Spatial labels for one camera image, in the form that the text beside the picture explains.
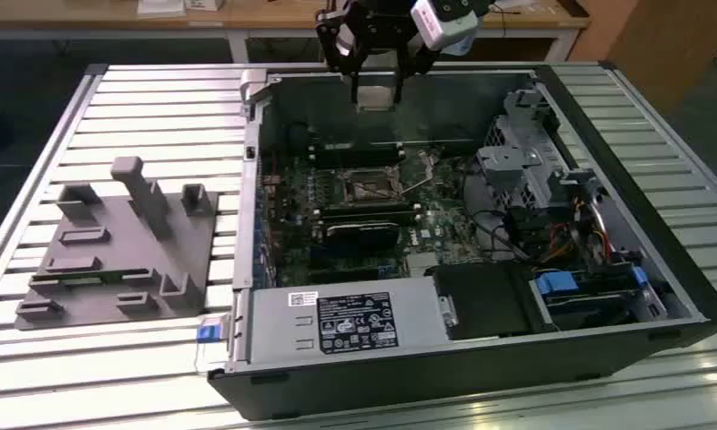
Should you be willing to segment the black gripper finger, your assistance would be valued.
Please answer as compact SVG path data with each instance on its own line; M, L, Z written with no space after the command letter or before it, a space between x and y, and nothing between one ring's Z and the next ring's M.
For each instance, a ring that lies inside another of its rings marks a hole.
M426 74L437 59L437 51L429 49L424 43L412 50L409 42L418 35L413 25L397 25L390 30L390 47L396 52L396 66L393 72L393 103L401 102L402 85L408 78L416 74Z
M364 58L349 45L346 52L341 51L340 34L348 29L348 19L352 18L352 8L328 11L321 9L316 16L316 33L322 49L326 66L330 72L340 73L350 88L350 102L357 104L358 73Z

